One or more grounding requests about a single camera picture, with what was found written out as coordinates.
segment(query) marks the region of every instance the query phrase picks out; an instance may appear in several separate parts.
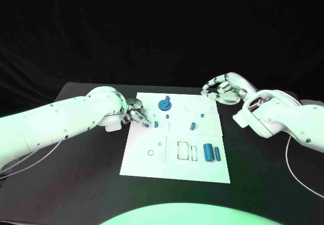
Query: white cable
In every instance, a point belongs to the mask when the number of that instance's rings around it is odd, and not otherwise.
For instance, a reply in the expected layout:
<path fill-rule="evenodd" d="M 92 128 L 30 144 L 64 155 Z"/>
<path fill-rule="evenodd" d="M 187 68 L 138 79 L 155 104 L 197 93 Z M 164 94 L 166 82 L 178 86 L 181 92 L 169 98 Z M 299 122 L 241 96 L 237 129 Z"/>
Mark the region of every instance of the white cable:
<path fill-rule="evenodd" d="M 47 153 L 47 155 L 51 153 L 51 151 L 56 149 L 56 147 L 58 146 L 58 143 L 56 144 L 56 146 L 54 146 L 54 148 L 50 150 L 50 152 Z M 47 157 L 47 155 L 34 163 L 34 164 L 31 164 L 28 167 L 25 167 L 24 169 L 21 169 L 21 170 L 18 170 L 17 172 L 14 172 L 14 173 L 9 173 L 7 176 L 4 176 L 4 177 L 8 177 L 8 176 L 11 176 L 11 175 L 14 175 L 14 174 L 17 174 L 17 173 L 20 173 L 21 171 L 24 171 L 25 169 L 28 169 L 33 165 L 35 165 L 45 157 Z"/>
<path fill-rule="evenodd" d="M 286 161 L 286 166 L 287 166 L 287 169 L 289 169 L 289 171 L 290 171 L 290 174 L 292 174 L 293 178 L 296 179 L 295 174 L 292 173 L 292 170 L 290 170 L 290 167 L 289 167 L 287 157 L 286 157 L 287 146 L 289 146 L 290 138 L 292 138 L 292 137 L 289 136 L 287 143 L 286 143 L 286 148 L 285 148 L 285 161 Z M 303 186 L 313 194 L 316 194 L 319 197 L 324 198 L 324 196 L 319 195 L 316 192 L 313 192 L 313 191 L 312 191 L 302 183 L 300 183 L 300 185 L 302 185 L 302 186 Z"/>
<path fill-rule="evenodd" d="M 33 151 L 17 163 L 14 163 L 5 170 L 1 170 L 0 173 L 5 172 L 8 169 L 11 169 L 18 163 L 21 163 L 33 154 L 35 151 Z"/>

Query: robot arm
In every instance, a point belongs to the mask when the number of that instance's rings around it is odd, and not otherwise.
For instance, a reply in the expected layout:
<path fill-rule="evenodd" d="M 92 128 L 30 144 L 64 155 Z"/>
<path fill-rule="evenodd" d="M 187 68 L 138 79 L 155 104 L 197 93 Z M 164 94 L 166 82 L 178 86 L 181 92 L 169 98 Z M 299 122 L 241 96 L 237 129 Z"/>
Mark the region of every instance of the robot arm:
<path fill-rule="evenodd" d="M 218 94 L 205 91 L 215 83 L 220 83 Z M 302 146 L 324 152 L 322 106 L 300 105 L 293 97 L 279 90 L 257 90 L 236 73 L 211 79 L 202 86 L 201 94 L 227 105 L 243 100 L 241 110 L 233 115 L 241 128 L 250 126 L 264 138 L 285 131 Z"/>
<path fill-rule="evenodd" d="M 120 122 L 129 121 L 149 124 L 141 101 L 125 99 L 112 87 L 97 87 L 84 97 L 0 118 L 0 168 L 96 125 L 110 132 L 120 129 Z"/>

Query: black table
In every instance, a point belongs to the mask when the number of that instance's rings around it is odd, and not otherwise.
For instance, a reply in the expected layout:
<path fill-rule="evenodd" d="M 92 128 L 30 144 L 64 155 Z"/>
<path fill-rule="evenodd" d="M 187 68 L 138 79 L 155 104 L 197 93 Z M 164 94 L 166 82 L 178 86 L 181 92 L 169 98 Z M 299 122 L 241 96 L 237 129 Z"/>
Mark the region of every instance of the black table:
<path fill-rule="evenodd" d="M 112 86 L 123 97 L 136 92 L 198 94 L 198 88 L 67 83 L 57 99 L 83 96 Z M 283 224 L 322 223 L 324 199 L 295 181 L 285 164 L 287 134 L 259 137 L 231 119 L 241 104 L 217 104 L 230 184 L 119 175 L 129 125 L 106 133 L 94 127 L 64 140 L 50 156 L 8 177 L 0 190 L 0 219 L 51 225 L 99 224 L 120 213 L 159 203 L 202 203 L 230 207 Z M 43 148 L 14 169 L 35 162 Z M 324 154 L 290 140 L 290 168 L 300 181 L 324 193 Z"/>

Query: white paper sheet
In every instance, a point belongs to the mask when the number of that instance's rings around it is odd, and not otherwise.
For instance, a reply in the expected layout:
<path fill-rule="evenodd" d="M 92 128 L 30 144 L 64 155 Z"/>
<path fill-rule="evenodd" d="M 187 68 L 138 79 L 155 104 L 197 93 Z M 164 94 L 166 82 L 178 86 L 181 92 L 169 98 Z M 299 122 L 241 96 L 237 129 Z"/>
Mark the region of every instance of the white paper sheet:
<path fill-rule="evenodd" d="M 165 96 L 172 106 L 161 111 L 158 102 Z M 130 123 L 119 174 L 230 183 L 215 102 L 200 95 L 138 93 L 136 98 L 151 125 Z M 205 143 L 218 147 L 220 161 L 205 162 Z"/>

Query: black backdrop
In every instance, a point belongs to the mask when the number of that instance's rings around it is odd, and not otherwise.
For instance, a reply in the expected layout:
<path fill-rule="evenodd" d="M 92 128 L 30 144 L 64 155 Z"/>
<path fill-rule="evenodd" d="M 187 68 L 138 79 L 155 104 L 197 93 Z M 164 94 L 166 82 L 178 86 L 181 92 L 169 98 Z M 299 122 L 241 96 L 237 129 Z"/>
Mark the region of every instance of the black backdrop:
<path fill-rule="evenodd" d="M 305 0 L 1 2 L 0 113 L 51 102 L 66 82 L 201 87 L 230 71 L 324 100 L 322 10 Z"/>

